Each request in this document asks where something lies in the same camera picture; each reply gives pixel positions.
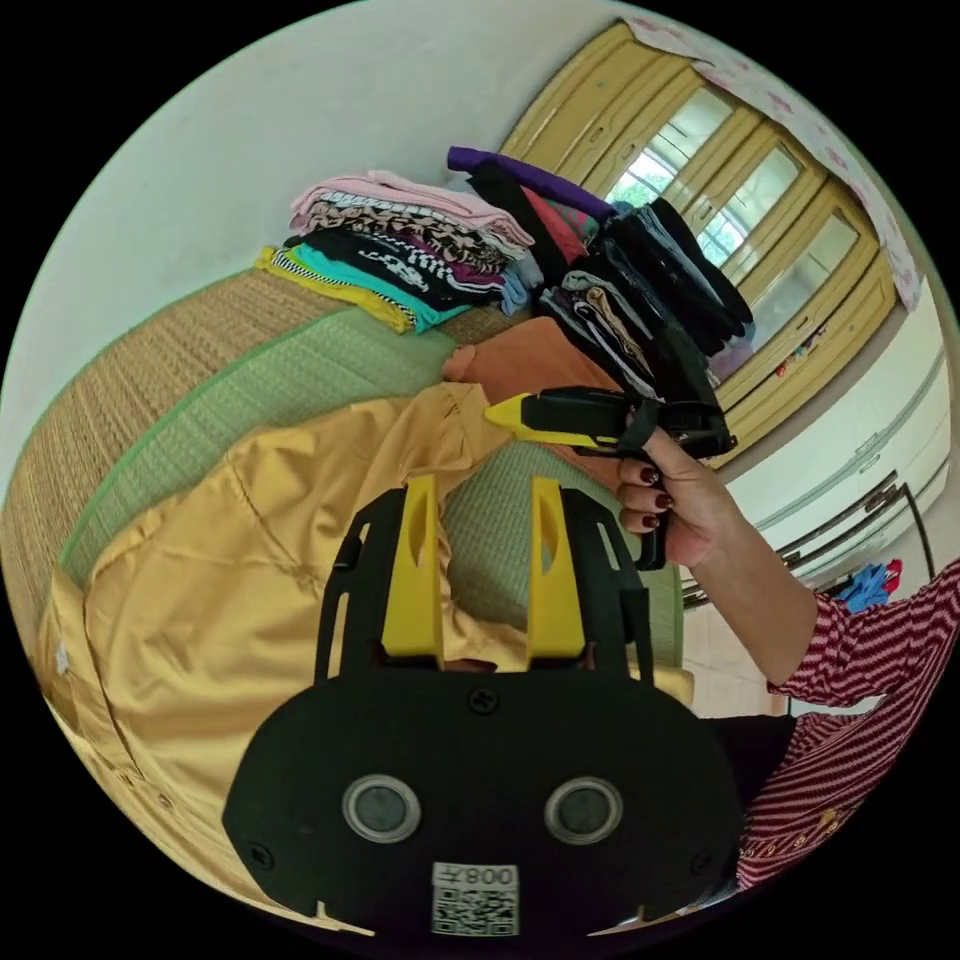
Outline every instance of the white cabinet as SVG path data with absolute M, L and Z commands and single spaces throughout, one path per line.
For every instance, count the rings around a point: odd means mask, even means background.
M 798 577 L 823 582 L 856 569 L 913 525 L 903 497 L 868 512 L 872 492 L 907 484 L 921 512 L 936 500 L 950 441 L 949 372 L 925 283 L 920 306 L 860 381 L 729 490 Z M 681 575 L 692 590 L 689 571 Z
M 918 395 L 925 391 L 942 354 L 943 334 L 929 286 L 924 283 L 920 305 L 841 401 L 729 484 L 747 519 L 765 531 L 805 509 L 851 471 L 860 469 L 864 455 L 873 456 L 878 442 L 897 432 L 898 421 L 905 412 L 909 415 Z M 948 406 L 944 401 L 941 415 L 947 413 Z
M 950 384 L 946 363 L 941 360 L 928 381 L 925 392 L 914 402 L 913 409 L 903 418 L 897 418 L 887 432 L 867 446 L 856 461 L 839 472 L 833 482 L 799 510 L 793 510 L 780 520 L 761 527 L 761 533 L 775 550 L 781 550 L 834 518 L 838 518 L 862 497 L 876 489 L 891 474 L 899 481 L 906 480 L 908 465 L 926 452 L 924 463 L 930 461 L 930 471 L 919 479 L 925 484 L 950 453 Z M 914 492 L 918 488 L 911 484 Z M 840 536 L 862 520 L 862 513 L 834 523 L 826 532 L 827 539 Z

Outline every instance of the red striped sleeve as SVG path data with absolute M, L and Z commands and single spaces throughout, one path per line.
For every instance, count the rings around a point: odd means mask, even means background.
M 817 597 L 813 640 L 796 673 L 771 693 L 852 707 L 892 693 L 922 671 L 960 625 L 960 560 L 908 600 L 851 614 Z
M 820 617 L 797 673 L 777 692 L 868 713 L 800 717 L 783 763 L 747 811 L 741 889 L 776 876 L 854 814 L 923 715 L 960 633 L 960 561 L 902 603 L 851 615 L 818 598 Z

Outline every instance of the qr code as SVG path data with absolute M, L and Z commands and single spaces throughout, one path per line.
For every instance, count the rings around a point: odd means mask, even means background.
M 459 937 L 516 936 L 518 906 L 516 889 L 435 887 L 433 932 Z

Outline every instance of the hand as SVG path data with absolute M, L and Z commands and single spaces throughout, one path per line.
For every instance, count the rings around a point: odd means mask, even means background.
M 659 427 L 644 450 L 656 468 L 637 460 L 620 464 L 620 522 L 636 534 L 667 523 L 668 562 L 695 567 L 706 560 L 731 524 L 744 522 L 743 516 L 716 474 Z M 658 474 L 663 490 L 652 488 Z

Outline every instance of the green mat border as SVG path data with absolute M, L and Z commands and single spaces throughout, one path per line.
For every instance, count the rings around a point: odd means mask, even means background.
M 36 422 L 30 428 L 30 432 L 27 434 L 26 440 L 23 441 L 23 445 L 20 447 L 20 452 L 17 454 L 17 459 L 14 461 L 13 469 L 10 471 L 10 480 L 12 481 L 14 476 L 16 476 L 17 470 L 20 468 L 20 461 L 23 459 L 23 455 L 27 452 L 27 448 L 30 446 L 30 443 L 33 441 L 34 435 L 37 430 L 40 429 L 40 426 L 43 424 L 43 421 L 47 418 L 47 414 L 56 406 L 57 401 L 77 382 L 77 380 L 82 377 L 87 370 L 90 369 L 108 350 L 112 349 L 117 343 L 119 343 L 125 336 L 130 333 L 133 333 L 134 330 L 138 330 L 145 323 L 149 323 L 153 320 L 154 317 L 163 313 L 165 310 L 169 310 L 171 307 L 175 307 L 178 304 L 183 303 L 185 300 L 189 300 L 191 297 L 196 296 L 200 293 L 205 293 L 207 290 L 212 290 L 214 287 L 220 286 L 221 283 L 226 283 L 228 280 L 233 280 L 236 277 L 242 276 L 245 273 L 249 273 L 250 268 L 244 268 L 243 270 L 237 270 L 236 273 L 231 273 L 226 277 L 220 277 L 218 280 L 212 280 L 206 286 L 198 287 L 196 290 L 190 290 L 185 293 L 182 297 L 178 297 L 176 300 L 171 300 L 170 303 L 164 304 L 162 307 L 158 307 L 153 313 L 144 317 L 138 323 L 135 323 L 132 327 L 127 327 L 126 330 L 118 333 L 109 343 L 101 347 L 57 392 L 53 399 L 43 408 L 43 413 L 37 417 Z M 13 343 L 10 344 L 11 352 L 13 350 Z M 10 488 L 12 483 L 8 482 L 7 490 L 3 495 L 3 504 L 0 505 L 0 510 L 5 510 L 7 506 L 7 498 L 10 496 Z
M 308 320 L 306 323 L 300 324 L 299 326 L 288 330 L 286 333 L 282 333 L 279 336 L 273 337 L 270 340 L 261 343 L 259 346 L 256 346 L 251 350 L 247 350 L 241 356 L 237 357 L 236 360 L 231 361 L 225 367 L 213 374 L 213 376 L 207 377 L 203 383 L 198 384 L 192 390 L 184 394 L 184 396 L 182 396 L 169 410 L 167 410 L 166 413 L 160 416 L 160 418 L 156 420 L 140 436 L 140 439 L 137 440 L 137 442 L 131 447 L 129 447 L 124 452 L 123 456 L 120 457 L 120 459 L 117 460 L 117 462 L 110 468 L 110 472 L 100 482 L 100 485 L 94 491 L 93 496 L 87 501 L 87 505 L 83 508 L 83 510 L 80 511 L 80 515 L 73 524 L 73 530 L 71 531 L 70 536 L 67 537 L 67 542 L 64 544 L 63 549 L 60 551 L 60 557 L 57 560 L 57 565 L 61 568 L 66 568 L 69 565 L 73 548 L 83 532 L 84 527 L 87 525 L 87 523 L 89 523 L 90 517 L 96 512 L 100 505 L 100 501 L 113 488 L 113 485 L 123 468 L 131 460 L 138 456 L 140 451 L 148 443 L 150 443 L 150 441 L 160 431 L 165 429 L 170 421 L 176 419 L 185 409 L 187 409 L 187 407 L 191 406 L 194 402 L 201 398 L 208 390 L 219 383 L 223 378 L 231 375 L 237 369 L 246 366 L 247 363 L 256 359 L 256 357 L 258 357 L 260 354 L 266 353 L 268 350 L 272 350 L 278 344 L 302 335 L 304 332 L 316 326 L 317 324 L 322 323 L 324 320 L 329 320 L 331 317 L 335 317 L 337 314 L 343 313 L 347 309 L 353 309 L 353 307 L 348 304 L 344 304 L 343 310 L 334 310 L 331 313 L 325 313 L 319 317 L 314 317 L 312 320 Z

